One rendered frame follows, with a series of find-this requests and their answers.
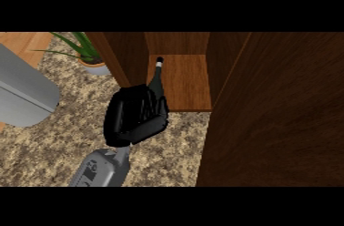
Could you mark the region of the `brown wooden cabinet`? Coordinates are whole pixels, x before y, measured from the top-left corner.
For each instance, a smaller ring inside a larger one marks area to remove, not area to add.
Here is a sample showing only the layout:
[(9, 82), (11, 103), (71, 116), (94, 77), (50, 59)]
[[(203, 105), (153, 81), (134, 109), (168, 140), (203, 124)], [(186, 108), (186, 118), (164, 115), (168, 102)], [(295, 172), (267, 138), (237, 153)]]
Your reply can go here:
[(161, 81), (169, 111), (212, 110), (248, 33), (88, 32), (85, 35), (121, 87), (152, 80), (161, 57)]

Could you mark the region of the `grey rounded appliance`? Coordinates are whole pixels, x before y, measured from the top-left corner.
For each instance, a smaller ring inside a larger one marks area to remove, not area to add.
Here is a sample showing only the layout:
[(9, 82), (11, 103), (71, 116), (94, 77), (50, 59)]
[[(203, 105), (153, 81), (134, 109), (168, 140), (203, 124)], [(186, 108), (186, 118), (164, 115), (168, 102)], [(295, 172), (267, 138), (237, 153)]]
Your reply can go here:
[(0, 121), (31, 127), (54, 112), (59, 88), (0, 44)]

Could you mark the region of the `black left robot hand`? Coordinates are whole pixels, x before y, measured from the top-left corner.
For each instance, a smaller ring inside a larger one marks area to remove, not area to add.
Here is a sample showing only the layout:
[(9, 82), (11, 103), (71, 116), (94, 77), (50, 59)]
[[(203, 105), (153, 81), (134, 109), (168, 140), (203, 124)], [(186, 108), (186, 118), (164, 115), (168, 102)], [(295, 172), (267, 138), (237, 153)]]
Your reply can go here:
[(103, 120), (106, 145), (122, 148), (153, 137), (168, 126), (165, 97), (144, 85), (121, 87), (112, 95)]

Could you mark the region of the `dark brown cabinet door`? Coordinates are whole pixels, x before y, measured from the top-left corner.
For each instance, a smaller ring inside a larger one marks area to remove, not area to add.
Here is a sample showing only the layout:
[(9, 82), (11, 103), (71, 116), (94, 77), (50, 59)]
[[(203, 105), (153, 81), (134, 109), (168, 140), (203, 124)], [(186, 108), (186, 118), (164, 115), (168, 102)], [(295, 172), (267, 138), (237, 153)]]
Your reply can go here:
[(254, 33), (212, 109), (199, 186), (344, 186), (344, 33)]

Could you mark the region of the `green plant in pale pot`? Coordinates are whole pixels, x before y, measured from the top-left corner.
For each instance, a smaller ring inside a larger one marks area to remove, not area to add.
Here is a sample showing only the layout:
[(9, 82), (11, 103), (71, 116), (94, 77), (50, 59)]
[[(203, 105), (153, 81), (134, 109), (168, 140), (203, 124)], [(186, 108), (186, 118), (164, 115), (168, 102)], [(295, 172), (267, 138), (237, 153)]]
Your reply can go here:
[(63, 53), (60, 51), (48, 50), (48, 53), (54, 53), (59, 55), (65, 55), (69, 57), (74, 57), (78, 62), (82, 65), (82, 68), (85, 71), (96, 76), (105, 76), (110, 74), (110, 70), (107, 69), (107, 66), (102, 60), (102, 57), (99, 55), (99, 52), (93, 46), (93, 43), (85, 35), (84, 32), (72, 32), (72, 35), (78, 41), (78, 43), (74, 43), (69, 39), (66, 39), (62, 35), (51, 32), (51, 35), (57, 37), (72, 48), (75, 51), (75, 54), (71, 55), (68, 53)]

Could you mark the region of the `dark green wine bottle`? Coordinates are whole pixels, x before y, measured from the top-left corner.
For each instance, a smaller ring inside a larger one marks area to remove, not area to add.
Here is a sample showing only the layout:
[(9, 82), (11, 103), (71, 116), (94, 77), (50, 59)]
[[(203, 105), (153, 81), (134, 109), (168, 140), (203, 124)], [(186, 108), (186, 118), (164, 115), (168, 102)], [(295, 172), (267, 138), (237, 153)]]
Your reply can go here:
[(149, 82), (147, 87), (153, 91), (156, 98), (161, 98), (164, 96), (164, 87), (161, 82), (161, 71), (162, 71), (162, 63), (164, 63), (164, 57), (159, 56), (156, 58), (156, 68), (155, 68), (155, 74), (152, 77), (152, 80)]

